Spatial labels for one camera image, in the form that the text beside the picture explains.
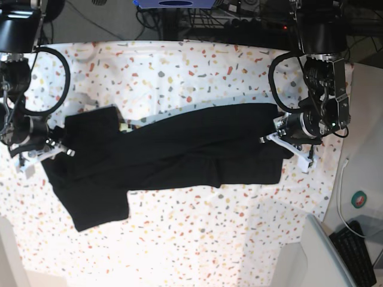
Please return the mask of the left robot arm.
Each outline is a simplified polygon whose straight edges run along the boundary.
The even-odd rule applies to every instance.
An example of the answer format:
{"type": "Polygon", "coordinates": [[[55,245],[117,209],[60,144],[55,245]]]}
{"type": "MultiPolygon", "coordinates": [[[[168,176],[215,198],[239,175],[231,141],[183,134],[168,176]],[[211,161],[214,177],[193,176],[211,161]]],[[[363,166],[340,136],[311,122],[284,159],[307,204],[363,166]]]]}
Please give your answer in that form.
{"type": "Polygon", "coordinates": [[[346,92],[345,25],[339,1],[290,1],[290,18],[297,44],[269,67],[268,80],[276,104],[284,115],[274,120],[278,139],[292,145],[319,145],[323,137],[348,130],[351,121],[346,92]],[[300,62],[308,97],[290,108],[279,98],[274,80],[276,67],[285,60],[300,62]]]}

